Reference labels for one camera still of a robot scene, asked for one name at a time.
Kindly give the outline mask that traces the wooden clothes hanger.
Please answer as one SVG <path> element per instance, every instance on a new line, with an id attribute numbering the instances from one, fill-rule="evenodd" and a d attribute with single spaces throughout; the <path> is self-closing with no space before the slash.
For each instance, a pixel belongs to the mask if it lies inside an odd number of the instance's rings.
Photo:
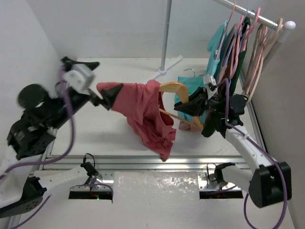
<path id="1" fill-rule="evenodd" d="M 181 83 L 181 82 L 167 82 L 167 83 L 163 83 L 160 85 L 159 87 L 159 91 L 160 92 L 166 92 L 166 93 L 175 93 L 180 101 L 184 104 L 189 102 L 189 95 L 188 95 L 188 89 L 187 87 Z M 175 118 L 177 120 L 180 121 L 180 123 L 186 123 L 190 126 L 194 126 L 196 129 L 199 129 L 200 131 L 203 130 L 203 124 L 200 121 L 200 119 L 197 116 L 193 117 L 193 121 L 190 122 L 186 119 L 180 118 L 179 116 L 176 116 L 174 114 L 171 114 L 167 111 L 165 111 L 164 109 L 159 109 L 159 111 L 163 114 L 166 114 L 172 118 Z"/>

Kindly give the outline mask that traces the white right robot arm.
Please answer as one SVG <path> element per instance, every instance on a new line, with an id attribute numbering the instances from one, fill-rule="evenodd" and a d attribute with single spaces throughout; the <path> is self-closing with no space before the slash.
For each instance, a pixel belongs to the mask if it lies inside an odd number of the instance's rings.
<path id="1" fill-rule="evenodd" d="M 292 198 L 291 168 L 286 162 L 278 163 L 269 154 L 261 151 L 240 119 L 244 114 L 247 99 L 240 94 L 227 97 L 213 95 L 208 98 L 207 89 L 199 87 L 186 103 L 177 102 L 176 111 L 190 116 L 212 112 L 201 134 L 204 137 L 218 132 L 245 160 L 252 174 L 247 175 L 235 163 L 217 165 L 214 176 L 217 183 L 232 182 L 245 190 L 259 208 Z"/>

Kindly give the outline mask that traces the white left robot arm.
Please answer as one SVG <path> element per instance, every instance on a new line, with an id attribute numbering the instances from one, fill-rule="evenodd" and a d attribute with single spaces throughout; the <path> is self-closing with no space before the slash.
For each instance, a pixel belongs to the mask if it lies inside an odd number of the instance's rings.
<path id="1" fill-rule="evenodd" d="M 8 218 L 35 209 L 47 196 L 61 187 L 93 185 L 99 172 L 90 162 L 63 173 L 39 178 L 32 176 L 35 167 L 52 164 L 58 158 L 42 161 L 41 156 L 55 140 L 53 130 L 66 122 L 73 123 L 73 115 L 87 102 L 110 110 L 123 88 L 118 84 L 99 94 L 91 90 L 93 71 L 98 62 L 78 62 L 62 59 L 60 75 L 62 91 L 57 97 L 49 96 L 40 84 L 24 87 L 18 95 L 18 104 L 24 109 L 21 118 L 8 133 L 8 148 L 0 166 L 0 216 Z"/>

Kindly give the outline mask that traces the salmon red t-shirt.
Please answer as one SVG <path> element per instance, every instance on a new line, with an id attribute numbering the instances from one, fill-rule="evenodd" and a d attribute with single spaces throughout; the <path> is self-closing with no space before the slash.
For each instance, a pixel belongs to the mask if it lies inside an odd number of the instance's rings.
<path id="1" fill-rule="evenodd" d="M 165 162 L 170 156 L 176 129 L 173 128 L 174 120 L 159 110 L 164 108 L 160 85 L 156 80 L 146 84 L 124 83 L 112 110 L 125 116 L 143 145 Z"/>

